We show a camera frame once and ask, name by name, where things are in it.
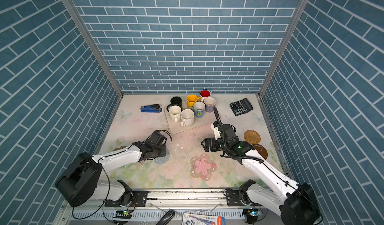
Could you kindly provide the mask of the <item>white zigzag woven coaster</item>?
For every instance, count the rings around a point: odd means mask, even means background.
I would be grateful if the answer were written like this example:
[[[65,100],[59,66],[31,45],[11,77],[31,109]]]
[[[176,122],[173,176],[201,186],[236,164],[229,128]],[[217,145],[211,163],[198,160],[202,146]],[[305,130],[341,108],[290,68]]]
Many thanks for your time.
[[[148,161],[147,160],[144,160],[144,161],[140,161],[140,162],[136,162],[134,163],[135,166],[143,166],[147,163]]]

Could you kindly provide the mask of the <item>brown round coaster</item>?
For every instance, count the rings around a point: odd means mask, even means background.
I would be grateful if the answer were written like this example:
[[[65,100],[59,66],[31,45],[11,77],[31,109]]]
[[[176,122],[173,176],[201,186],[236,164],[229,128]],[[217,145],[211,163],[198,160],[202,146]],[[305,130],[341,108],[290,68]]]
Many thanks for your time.
[[[268,158],[268,151],[265,147],[260,144],[253,144],[254,148],[259,152],[259,154],[263,157],[264,160]]]

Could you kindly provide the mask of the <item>beige serving tray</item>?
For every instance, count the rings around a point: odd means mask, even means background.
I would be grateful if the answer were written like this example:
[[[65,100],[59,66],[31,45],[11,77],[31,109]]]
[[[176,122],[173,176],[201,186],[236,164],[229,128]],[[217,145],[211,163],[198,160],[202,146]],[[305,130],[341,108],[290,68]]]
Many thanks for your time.
[[[169,106],[169,109],[168,106],[164,107],[168,129],[173,135],[212,124],[217,120],[213,112],[202,111],[202,115],[198,115],[198,112],[195,112],[192,107],[188,109],[186,100],[182,101],[182,107],[184,110],[181,110],[179,106],[174,108]]]

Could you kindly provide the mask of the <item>yellow mug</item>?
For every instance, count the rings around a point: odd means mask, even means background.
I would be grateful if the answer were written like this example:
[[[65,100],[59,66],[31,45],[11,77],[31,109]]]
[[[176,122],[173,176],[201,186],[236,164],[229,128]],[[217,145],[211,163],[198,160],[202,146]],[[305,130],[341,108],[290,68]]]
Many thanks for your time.
[[[187,108],[193,107],[194,104],[198,101],[201,101],[202,98],[200,96],[196,96],[194,94],[187,96]]]

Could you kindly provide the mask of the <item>black calculator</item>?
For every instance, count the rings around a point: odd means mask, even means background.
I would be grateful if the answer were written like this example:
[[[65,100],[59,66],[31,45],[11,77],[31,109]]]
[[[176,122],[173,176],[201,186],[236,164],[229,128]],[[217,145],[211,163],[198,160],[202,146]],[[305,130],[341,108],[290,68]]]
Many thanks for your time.
[[[247,114],[253,110],[253,106],[251,105],[251,103],[247,98],[230,103],[230,108],[233,111],[235,116]]]

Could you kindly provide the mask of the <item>lavender mug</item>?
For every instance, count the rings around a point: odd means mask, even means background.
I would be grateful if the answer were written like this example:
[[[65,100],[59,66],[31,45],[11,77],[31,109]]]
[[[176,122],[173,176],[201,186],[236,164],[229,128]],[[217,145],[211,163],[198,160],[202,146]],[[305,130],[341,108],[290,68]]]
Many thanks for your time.
[[[213,97],[207,97],[204,99],[204,104],[206,106],[205,111],[207,113],[213,113],[214,112],[214,106],[216,106],[216,99]]]

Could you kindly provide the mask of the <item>white mug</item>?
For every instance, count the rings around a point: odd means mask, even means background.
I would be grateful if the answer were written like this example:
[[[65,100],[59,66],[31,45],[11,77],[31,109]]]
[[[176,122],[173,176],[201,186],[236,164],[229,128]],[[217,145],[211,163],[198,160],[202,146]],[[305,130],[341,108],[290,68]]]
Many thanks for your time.
[[[191,109],[185,109],[181,112],[181,127],[192,126],[195,122],[195,113]]]
[[[169,108],[169,114],[171,116],[171,120],[174,122],[179,122],[181,120],[181,112],[182,112],[182,109],[178,105],[171,106]]]

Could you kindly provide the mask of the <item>white mug left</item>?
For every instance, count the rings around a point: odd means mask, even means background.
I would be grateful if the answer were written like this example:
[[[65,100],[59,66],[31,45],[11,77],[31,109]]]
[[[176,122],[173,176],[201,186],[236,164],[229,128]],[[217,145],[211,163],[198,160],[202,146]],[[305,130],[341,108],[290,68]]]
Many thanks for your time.
[[[169,114],[171,116],[171,120],[174,122],[179,122],[181,120],[181,112],[182,112],[182,109],[178,105],[171,106],[169,108]]]

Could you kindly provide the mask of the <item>paw print coaster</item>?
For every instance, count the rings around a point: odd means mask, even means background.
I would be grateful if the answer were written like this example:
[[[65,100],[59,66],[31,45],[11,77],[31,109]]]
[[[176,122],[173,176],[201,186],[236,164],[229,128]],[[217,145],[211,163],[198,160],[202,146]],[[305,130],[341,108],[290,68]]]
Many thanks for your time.
[[[118,148],[113,149],[113,151],[114,151],[114,152],[115,152],[115,151],[121,152],[121,151],[124,151],[124,150],[126,150],[126,149],[127,149],[126,146],[121,146],[121,147],[118,147]]]

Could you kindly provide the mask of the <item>cork woven coaster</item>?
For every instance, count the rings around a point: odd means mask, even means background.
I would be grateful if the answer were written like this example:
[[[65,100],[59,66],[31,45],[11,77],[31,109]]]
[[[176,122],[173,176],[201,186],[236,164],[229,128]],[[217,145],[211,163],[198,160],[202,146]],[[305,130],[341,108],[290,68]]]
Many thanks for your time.
[[[261,142],[261,136],[258,132],[254,130],[247,130],[244,133],[244,139],[251,145],[256,145]]]

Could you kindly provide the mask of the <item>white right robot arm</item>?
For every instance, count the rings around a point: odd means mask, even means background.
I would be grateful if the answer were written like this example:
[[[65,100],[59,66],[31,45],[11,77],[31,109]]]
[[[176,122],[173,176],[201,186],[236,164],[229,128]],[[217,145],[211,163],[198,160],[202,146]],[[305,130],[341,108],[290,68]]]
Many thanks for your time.
[[[261,187],[247,181],[241,188],[245,204],[257,203],[281,217],[285,225],[317,225],[323,215],[313,188],[290,179],[269,162],[246,141],[240,141],[233,126],[214,122],[213,138],[204,139],[206,152],[223,151],[223,158],[231,158],[255,173],[268,186]]]

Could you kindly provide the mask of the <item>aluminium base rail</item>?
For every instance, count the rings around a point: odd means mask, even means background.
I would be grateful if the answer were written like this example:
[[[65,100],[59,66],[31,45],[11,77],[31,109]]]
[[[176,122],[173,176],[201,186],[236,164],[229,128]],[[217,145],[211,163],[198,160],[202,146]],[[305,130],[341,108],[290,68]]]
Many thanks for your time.
[[[107,202],[98,210],[99,201],[88,201],[74,209],[64,208],[54,224],[151,225],[169,210],[174,210],[176,215],[167,225],[181,225],[184,213],[223,217],[227,225],[233,220],[254,224],[266,215],[275,214],[260,204],[245,204],[241,188],[133,190],[134,200],[129,207]]]

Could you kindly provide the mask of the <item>grey blue woven coaster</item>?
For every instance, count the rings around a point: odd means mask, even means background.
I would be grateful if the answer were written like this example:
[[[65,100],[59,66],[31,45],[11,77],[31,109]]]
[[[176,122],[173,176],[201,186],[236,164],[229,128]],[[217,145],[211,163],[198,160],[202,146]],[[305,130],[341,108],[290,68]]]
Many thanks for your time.
[[[154,162],[157,165],[164,165],[168,162],[169,159],[170,159],[170,151],[166,149],[166,155],[164,157],[155,158]]]

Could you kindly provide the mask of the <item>pink flower coaster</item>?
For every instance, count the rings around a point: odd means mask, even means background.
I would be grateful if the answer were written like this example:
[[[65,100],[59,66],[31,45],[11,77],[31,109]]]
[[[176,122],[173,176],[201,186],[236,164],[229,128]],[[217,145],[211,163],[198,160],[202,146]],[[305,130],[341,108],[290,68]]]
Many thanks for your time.
[[[193,178],[209,181],[212,178],[212,172],[216,170],[217,164],[206,153],[191,158],[190,174]]]

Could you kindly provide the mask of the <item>blue black stapler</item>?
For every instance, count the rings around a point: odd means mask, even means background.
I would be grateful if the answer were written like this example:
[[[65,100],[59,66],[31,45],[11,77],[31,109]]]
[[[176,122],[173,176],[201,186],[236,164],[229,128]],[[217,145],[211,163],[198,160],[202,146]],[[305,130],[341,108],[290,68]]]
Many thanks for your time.
[[[161,113],[162,111],[159,104],[141,106],[141,113]]]

